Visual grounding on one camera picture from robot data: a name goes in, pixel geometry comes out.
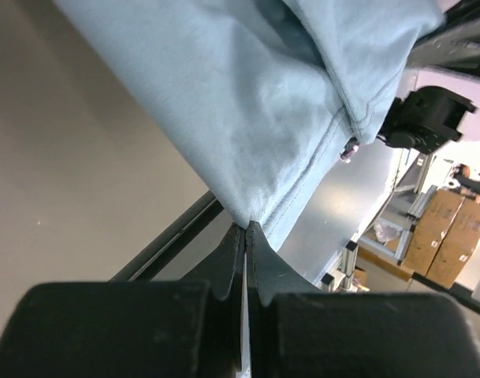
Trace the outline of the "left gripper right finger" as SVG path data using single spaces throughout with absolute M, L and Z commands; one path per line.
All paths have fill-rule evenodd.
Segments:
M 254 377 L 480 377 L 480 343 L 437 293 L 326 294 L 245 232 Z

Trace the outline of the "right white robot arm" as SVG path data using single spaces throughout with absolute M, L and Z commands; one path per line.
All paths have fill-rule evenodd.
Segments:
M 391 148 L 415 149 L 432 154 L 463 134 L 458 127 L 477 107 L 468 98 L 443 87 L 427 86 L 396 98 L 377 138 Z

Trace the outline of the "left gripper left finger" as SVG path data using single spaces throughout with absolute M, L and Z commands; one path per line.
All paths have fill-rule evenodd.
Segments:
M 0 338 L 0 377 L 233 377 L 243 229 L 179 280 L 42 283 Z

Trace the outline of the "light blue t-shirt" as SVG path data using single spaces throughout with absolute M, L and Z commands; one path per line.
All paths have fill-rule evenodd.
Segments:
M 278 250 L 352 140 L 372 143 L 435 1 L 60 1 L 215 194 Z

